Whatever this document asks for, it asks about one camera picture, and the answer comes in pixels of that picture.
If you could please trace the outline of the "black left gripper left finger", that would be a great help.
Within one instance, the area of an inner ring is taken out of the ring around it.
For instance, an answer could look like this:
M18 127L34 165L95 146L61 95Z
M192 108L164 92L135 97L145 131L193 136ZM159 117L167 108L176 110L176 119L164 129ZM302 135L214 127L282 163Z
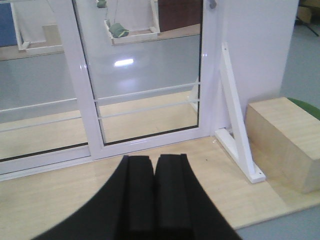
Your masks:
M37 240L154 240L154 170L148 156L123 156L101 189Z

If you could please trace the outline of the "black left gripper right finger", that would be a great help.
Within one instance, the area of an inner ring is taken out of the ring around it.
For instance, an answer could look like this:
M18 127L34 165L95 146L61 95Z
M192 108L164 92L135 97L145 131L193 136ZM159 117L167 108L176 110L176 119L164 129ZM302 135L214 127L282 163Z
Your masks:
M162 154L155 170L159 240L239 240L195 176L186 154Z

